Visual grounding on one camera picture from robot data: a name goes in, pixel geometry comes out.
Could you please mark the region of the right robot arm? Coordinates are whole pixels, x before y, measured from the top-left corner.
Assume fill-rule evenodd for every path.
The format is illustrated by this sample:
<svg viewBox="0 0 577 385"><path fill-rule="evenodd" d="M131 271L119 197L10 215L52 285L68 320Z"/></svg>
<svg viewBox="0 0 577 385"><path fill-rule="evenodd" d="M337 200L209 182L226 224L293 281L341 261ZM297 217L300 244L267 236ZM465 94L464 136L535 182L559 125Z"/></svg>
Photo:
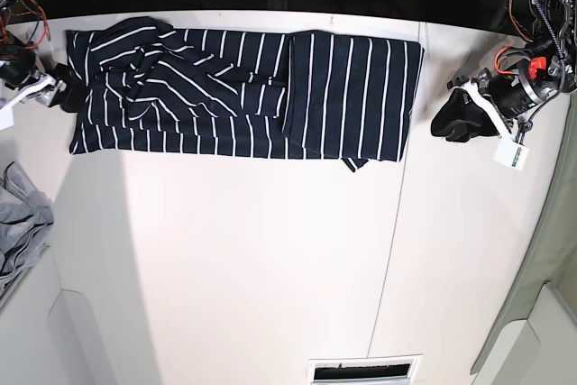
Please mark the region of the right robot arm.
<svg viewBox="0 0 577 385"><path fill-rule="evenodd" d="M39 0L1 0L1 115L30 100L66 113L80 111L71 69L40 54L50 42Z"/></svg>

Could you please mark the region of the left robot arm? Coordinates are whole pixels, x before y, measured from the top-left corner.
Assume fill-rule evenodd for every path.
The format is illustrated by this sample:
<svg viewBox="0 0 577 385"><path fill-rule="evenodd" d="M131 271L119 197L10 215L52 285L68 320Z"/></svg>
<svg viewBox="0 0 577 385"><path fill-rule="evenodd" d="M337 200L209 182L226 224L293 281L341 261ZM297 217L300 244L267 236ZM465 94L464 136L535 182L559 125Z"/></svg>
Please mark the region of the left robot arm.
<svg viewBox="0 0 577 385"><path fill-rule="evenodd" d="M508 18L524 46L503 46L492 69L454 76L431 122L434 137L468 142L499 136L523 143L539 112L576 90L576 0L505 0L491 26Z"/></svg>

